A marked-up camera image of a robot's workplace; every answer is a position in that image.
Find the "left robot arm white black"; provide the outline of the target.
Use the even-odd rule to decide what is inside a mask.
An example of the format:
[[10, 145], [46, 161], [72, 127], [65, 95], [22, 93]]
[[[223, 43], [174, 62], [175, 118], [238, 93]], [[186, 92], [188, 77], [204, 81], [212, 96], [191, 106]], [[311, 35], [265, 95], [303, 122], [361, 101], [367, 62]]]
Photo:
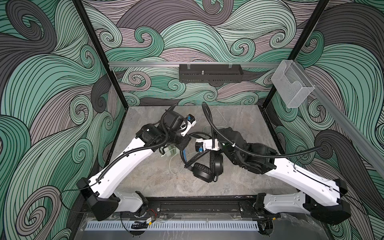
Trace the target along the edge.
[[137, 217], [146, 214], [149, 203], [139, 191], [123, 193], [119, 184], [143, 160], [168, 145], [183, 151], [191, 140], [188, 132], [196, 124], [189, 114], [183, 117], [174, 107], [165, 110], [156, 124], [146, 124], [136, 133], [125, 150], [96, 175], [82, 178], [77, 187], [97, 221], [115, 213], [129, 212]]

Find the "mint green headphones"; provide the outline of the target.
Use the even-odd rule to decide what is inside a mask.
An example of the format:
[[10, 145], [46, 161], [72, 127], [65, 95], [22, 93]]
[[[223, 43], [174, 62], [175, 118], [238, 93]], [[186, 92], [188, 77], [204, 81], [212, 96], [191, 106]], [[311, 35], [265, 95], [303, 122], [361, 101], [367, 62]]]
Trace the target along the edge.
[[[216, 110], [220, 116], [222, 117], [222, 123], [221, 123], [221, 126], [219, 126], [219, 128], [223, 128], [223, 127], [226, 127], [228, 125], [228, 121], [224, 118], [223, 114], [218, 110], [218, 108], [213, 108], [213, 110]], [[192, 138], [197, 138], [197, 139], [209, 139], [209, 133], [206, 133], [205, 132], [205, 128], [208, 128], [210, 125], [206, 125], [203, 127], [203, 131], [202, 132], [190, 132], [190, 136]], [[171, 157], [170, 159], [170, 162], [169, 162], [169, 166], [171, 166], [171, 161], [173, 159], [173, 157], [175, 156], [179, 156], [181, 157], [182, 159], [182, 162], [183, 163], [187, 163], [188, 162], [188, 159], [187, 159], [187, 156], [188, 154], [186, 153], [186, 149], [180, 151], [177, 147], [167, 147], [166, 148], [166, 151], [162, 154], [162, 157], [164, 156], [167, 156], [167, 157]]]

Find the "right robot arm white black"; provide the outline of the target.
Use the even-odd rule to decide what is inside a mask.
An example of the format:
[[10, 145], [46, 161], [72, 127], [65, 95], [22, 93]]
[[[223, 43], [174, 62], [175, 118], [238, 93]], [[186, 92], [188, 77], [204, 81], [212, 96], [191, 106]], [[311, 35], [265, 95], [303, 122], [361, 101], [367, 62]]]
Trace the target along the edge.
[[224, 154], [232, 164], [256, 175], [276, 178], [296, 188], [298, 192], [285, 195], [261, 193], [253, 204], [256, 215], [271, 219], [280, 213], [310, 215], [314, 219], [337, 225], [352, 216], [351, 205], [342, 197], [348, 192], [345, 181], [329, 180], [299, 167], [290, 161], [291, 157], [303, 157], [319, 152], [322, 147], [314, 147], [298, 153], [280, 155], [276, 150], [259, 143], [247, 143], [242, 135], [232, 128], [219, 129], [215, 126], [212, 112], [207, 103], [202, 104], [204, 115], [212, 129], [212, 139], [197, 144], [197, 151], [210, 150], [213, 160], [211, 167], [194, 170], [194, 175], [212, 182], [224, 170]]

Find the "black headphones with blue band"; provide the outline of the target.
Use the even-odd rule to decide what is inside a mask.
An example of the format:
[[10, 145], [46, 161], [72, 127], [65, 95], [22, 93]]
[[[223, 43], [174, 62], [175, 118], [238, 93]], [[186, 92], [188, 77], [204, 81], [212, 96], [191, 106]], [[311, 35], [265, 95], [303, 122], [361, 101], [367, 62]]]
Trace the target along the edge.
[[[212, 133], [209, 135], [209, 139], [215, 140], [217, 137], [216, 133]], [[209, 165], [206, 166], [202, 163], [198, 163], [198, 160], [200, 160], [205, 155], [209, 155]], [[194, 177], [206, 182], [216, 182], [219, 178], [219, 176], [224, 172], [224, 160], [222, 151], [204, 151], [204, 152], [197, 152], [193, 157], [191, 157], [187, 163], [183, 163], [184, 168], [191, 171], [194, 175]]]

